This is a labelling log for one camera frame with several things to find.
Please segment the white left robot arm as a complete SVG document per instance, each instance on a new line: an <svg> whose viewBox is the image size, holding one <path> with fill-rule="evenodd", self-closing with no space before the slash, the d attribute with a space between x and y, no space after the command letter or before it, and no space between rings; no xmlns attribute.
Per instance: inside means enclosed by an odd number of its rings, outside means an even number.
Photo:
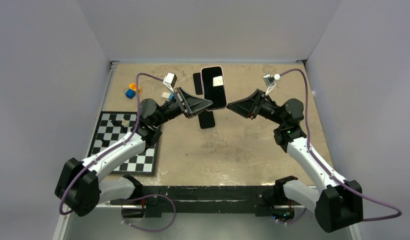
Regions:
<svg viewBox="0 0 410 240"><path fill-rule="evenodd" d="M55 195L60 199L61 215L74 212L80 217L85 216L104 202L104 197L110 201L124 199L131 205L140 202L142 191L129 178L123 177L119 181L121 187L114 195L109 190L102 190L100 183L126 160L154 146L162 135L159 126L180 115L191 119L213 103L193 96L181 87L176 87L173 93L173 99L163 105L151 98L139 101L135 125L126 135L99 153L81 161L71 158L64 164L55 189Z"/></svg>

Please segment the black phone case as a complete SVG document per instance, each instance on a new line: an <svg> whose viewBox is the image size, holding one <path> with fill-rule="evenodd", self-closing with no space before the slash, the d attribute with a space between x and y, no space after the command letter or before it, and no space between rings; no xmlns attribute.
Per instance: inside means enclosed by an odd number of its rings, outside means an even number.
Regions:
<svg viewBox="0 0 410 240"><path fill-rule="evenodd" d="M199 125L201 129L209 129L215 127L215 119L212 111L203 111L198 115Z"/></svg>

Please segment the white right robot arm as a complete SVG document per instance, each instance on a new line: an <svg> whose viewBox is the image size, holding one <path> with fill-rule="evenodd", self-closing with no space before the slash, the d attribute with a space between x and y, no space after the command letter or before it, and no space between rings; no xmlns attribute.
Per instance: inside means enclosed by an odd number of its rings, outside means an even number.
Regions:
<svg viewBox="0 0 410 240"><path fill-rule="evenodd" d="M300 100L291 98L277 105L258 89L247 98L229 103L227 109L247 119L262 116L277 123L276 144L302 167L315 185L309 187L292 175L278 179L265 199L267 202L284 204L292 200L301 204L315 215L327 233L363 221L363 200L353 193L362 193L361 185L355 180L348 181L324 160L315 159L319 154L300 127L304 119L304 104Z"/></svg>

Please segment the black phone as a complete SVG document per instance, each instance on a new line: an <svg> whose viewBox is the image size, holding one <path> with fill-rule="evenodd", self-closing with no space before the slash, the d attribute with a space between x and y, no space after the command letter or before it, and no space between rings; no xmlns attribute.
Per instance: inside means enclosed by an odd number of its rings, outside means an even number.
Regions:
<svg viewBox="0 0 410 240"><path fill-rule="evenodd" d="M196 95L203 95L201 74L199 72L193 74L193 82Z"/></svg>

